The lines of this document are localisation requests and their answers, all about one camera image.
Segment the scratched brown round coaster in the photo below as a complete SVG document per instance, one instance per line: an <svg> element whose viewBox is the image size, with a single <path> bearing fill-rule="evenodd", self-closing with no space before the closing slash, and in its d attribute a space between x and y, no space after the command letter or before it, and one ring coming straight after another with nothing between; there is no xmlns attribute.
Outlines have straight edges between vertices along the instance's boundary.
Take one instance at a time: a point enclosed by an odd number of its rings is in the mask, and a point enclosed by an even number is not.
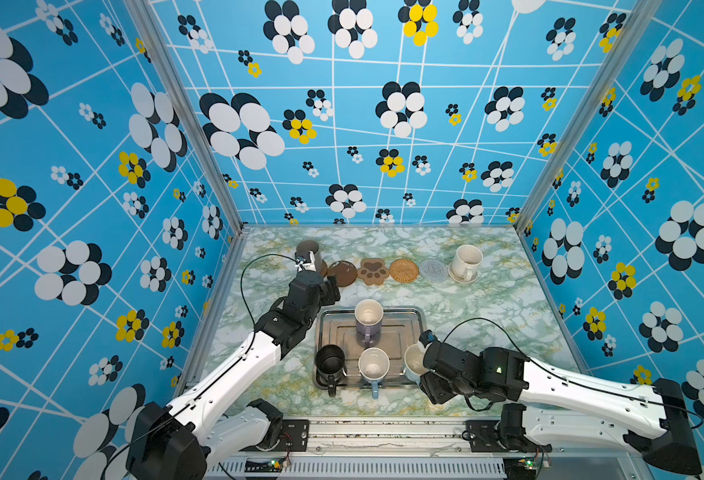
<svg viewBox="0 0 704 480"><path fill-rule="evenodd" d="M356 282L358 278L357 267L350 261L340 260L331 264L327 275L336 279L340 288L348 287Z"/></svg>

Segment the white ceramic mug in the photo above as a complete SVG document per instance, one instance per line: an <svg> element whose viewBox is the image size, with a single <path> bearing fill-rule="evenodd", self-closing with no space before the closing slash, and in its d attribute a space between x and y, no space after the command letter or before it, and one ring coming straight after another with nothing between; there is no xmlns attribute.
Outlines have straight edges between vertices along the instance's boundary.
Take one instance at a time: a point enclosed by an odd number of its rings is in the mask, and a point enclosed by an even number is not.
<svg viewBox="0 0 704 480"><path fill-rule="evenodd" d="M484 260L483 252L474 245L461 245L453 257L449 268L452 268L459 275L467 273L469 270L479 273L479 268Z"/></svg>

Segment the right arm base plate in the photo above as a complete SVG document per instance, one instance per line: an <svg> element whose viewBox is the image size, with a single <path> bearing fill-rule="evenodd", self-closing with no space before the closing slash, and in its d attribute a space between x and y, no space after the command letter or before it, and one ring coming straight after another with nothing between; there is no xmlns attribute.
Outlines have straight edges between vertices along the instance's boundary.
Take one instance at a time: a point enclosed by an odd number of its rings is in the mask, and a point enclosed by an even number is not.
<svg viewBox="0 0 704 480"><path fill-rule="evenodd" d="M501 420L468 420L461 438L470 444L474 453L551 453L551 444L540 444L527 436L522 425L508 424Z"/></svg>

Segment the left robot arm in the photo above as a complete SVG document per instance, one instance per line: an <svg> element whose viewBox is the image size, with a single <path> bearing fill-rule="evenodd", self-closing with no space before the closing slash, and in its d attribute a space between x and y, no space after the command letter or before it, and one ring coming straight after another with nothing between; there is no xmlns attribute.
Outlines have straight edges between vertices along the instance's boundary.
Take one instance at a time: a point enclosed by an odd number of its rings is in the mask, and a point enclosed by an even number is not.
<svg viewBox="0 0 704 480"><path fill-rule="evenodd" d="M282 412L265 400L226 411L306 337L319 311L341 298L335 277L303 270L219 367L165 405L151 402L136 418L124 461L137 479L202 479L218 463L253 446L278 442Z"/></svg>

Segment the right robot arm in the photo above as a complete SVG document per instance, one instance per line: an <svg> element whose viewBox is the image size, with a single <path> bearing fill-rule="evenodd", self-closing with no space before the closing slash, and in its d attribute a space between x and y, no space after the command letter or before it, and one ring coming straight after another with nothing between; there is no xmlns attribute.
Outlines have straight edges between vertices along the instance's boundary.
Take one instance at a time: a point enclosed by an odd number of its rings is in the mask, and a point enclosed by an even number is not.
<svg viewBox="0 0 704 480"><path fill-rule="evenodd" d="M511 452L546 452L562 443L637 454L650 466L696 476L703 472L683 388L674 380L622 384L541 362L519 351L461 350L423 334L420 389L431 403L455 397L501 405L494 427L467 439Z"/></svg>

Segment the black mug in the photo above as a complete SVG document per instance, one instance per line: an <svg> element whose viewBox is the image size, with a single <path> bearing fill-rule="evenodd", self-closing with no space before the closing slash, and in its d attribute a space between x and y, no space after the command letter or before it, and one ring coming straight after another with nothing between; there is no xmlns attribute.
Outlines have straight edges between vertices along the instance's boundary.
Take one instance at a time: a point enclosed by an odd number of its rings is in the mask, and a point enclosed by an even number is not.
<svg viewBox="0 0 704 480"><path fill-rule="evenodd" d="M346 356L338 345L325 345L316 353L315 367L331 398L337 395L339 381L345 375L345 366Z"/></svg>

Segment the grey woven round coaster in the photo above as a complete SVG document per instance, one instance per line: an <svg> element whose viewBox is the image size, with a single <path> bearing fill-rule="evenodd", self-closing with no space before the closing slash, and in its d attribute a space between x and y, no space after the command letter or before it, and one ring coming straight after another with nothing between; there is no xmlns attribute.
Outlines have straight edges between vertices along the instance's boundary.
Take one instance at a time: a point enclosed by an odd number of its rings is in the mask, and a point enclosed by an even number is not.
<svg viewBox="0 0 704 480"><path fill-rule="evenodd" d="M421 276L429 282L439 283L449 278L448 267L439 259L427 258L419 264Z"/></svg>

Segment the rattan wicker round coaster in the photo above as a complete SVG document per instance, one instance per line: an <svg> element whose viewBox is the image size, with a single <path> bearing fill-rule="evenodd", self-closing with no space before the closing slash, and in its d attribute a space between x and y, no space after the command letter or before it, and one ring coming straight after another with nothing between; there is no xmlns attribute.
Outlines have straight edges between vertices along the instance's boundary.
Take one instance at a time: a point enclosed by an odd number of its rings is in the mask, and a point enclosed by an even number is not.
<svg viewBox="0 0 704 480"><path fill-rule="evenodd" d="M420 270L413 260L400 258L390 264L389 274L396 282L408 284L418 279Z"/></svg>

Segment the paw print cork coaster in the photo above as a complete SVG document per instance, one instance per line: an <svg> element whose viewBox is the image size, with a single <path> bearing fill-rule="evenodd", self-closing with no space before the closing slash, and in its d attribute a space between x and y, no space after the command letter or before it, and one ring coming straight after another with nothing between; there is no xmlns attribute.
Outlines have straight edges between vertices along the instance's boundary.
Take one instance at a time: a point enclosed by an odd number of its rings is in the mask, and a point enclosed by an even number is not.
<svg viewBox="0 0 704 480"><path fill-rule="evenodd" d="M368 286L382 285L390 276L386 262L381 258L363 259L357 275Z"/></svg>

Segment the stainless steel cup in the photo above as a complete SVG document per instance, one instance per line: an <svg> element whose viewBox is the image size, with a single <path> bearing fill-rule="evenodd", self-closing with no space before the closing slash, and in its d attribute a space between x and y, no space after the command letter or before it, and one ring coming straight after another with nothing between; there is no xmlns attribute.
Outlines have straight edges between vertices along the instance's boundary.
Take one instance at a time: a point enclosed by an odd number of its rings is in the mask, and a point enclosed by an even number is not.
<svg viewBox="0 0 704 480"><path fill-rule="evenodd" d="M320 245L315 240L304 240L300 242L294 254L297 269L299 271L322 271L322 256Z"/></svg>

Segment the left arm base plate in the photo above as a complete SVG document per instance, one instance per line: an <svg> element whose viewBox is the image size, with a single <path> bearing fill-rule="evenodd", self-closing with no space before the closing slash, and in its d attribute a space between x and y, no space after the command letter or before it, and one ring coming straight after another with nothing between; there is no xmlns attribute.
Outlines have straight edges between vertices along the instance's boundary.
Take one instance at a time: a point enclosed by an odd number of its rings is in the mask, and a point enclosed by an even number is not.
<svg viewBox="0 0 704 480"><path fill-rule="evenodd" d="M306 452L310 433L308 419L284 419L280 430L270 430L261 444L248 446L243 452Z"/></svg>

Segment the blue handled cream mug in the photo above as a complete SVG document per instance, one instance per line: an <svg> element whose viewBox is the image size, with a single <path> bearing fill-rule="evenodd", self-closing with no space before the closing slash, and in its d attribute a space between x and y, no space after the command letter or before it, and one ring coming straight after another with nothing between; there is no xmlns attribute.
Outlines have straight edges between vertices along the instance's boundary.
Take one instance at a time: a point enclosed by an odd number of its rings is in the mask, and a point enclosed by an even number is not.
<svg viewBox="0 0 704 480"><path fill-rule="evenodd" d="M421 376L429 372L423 364L424 354L425 347L421 343L409 346L404 354L404 375L417 385L421 382Z"/></svg>

